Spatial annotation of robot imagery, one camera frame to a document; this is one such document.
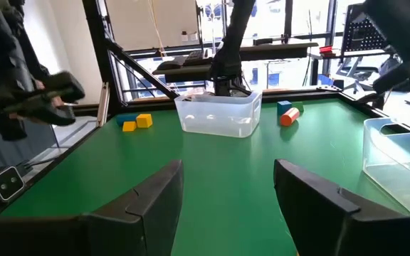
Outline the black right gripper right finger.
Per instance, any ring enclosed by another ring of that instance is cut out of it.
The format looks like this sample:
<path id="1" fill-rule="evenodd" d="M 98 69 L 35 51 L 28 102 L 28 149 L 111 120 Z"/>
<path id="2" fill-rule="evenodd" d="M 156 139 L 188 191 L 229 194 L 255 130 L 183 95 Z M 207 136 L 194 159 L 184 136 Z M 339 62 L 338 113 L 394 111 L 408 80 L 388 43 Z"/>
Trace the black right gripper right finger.
<path id="1" fill-rule="evenodd" d="M 401 213 L 285 159 L 275 160 L 273 183 L 300 255 L 410 255 Z"/>

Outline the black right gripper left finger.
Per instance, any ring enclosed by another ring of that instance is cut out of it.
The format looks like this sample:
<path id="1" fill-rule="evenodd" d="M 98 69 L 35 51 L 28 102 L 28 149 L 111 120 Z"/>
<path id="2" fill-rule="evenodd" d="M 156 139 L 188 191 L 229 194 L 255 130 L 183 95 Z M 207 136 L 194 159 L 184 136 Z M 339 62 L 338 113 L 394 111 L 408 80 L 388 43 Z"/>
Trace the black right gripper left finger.
<path id="1" fill-rule="evenodd" d="M 182 211 L 184 165 L 172 160 L 86 215 L 91 255 L 170 255 Z"/>

